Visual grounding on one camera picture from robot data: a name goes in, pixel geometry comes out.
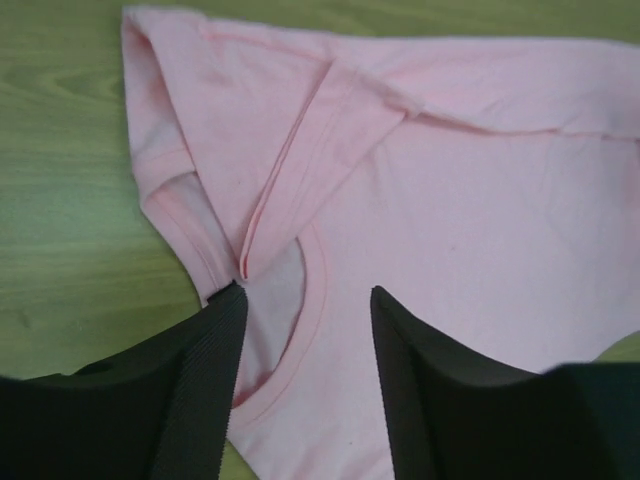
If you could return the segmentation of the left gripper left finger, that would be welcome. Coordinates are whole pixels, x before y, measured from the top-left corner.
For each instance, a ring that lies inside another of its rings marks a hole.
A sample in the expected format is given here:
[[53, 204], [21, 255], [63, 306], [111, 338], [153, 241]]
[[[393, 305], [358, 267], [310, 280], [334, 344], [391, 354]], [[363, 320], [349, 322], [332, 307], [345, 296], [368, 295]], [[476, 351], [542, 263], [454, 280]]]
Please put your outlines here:
[[247, 322], [230, 284], [190, 318], [70, 375], [1, 381], [5, 479], [215, 479]]

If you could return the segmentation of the pink t shirt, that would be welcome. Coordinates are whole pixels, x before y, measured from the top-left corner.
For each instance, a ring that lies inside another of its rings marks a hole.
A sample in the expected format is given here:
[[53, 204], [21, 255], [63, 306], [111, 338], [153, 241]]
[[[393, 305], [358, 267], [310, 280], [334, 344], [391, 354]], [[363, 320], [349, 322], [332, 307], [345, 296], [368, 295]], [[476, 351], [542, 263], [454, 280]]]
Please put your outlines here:
[[131, 6], [144, 214], [249, 314], [229, 437], [261, 479], [393, 475], [371, 289], [534, 372], [639, 328], [639, 49], [363, 38]]

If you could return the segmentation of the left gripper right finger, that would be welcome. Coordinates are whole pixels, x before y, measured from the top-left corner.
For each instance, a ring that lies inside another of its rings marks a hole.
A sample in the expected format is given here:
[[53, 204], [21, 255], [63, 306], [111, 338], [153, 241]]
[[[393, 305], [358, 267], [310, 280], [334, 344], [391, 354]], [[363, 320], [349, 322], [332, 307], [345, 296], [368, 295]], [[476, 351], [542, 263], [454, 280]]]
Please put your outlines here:
[[371, 293], [376, 360], [399, 479], [635, 479], [639, 366], [541, 374], [490, 359]]

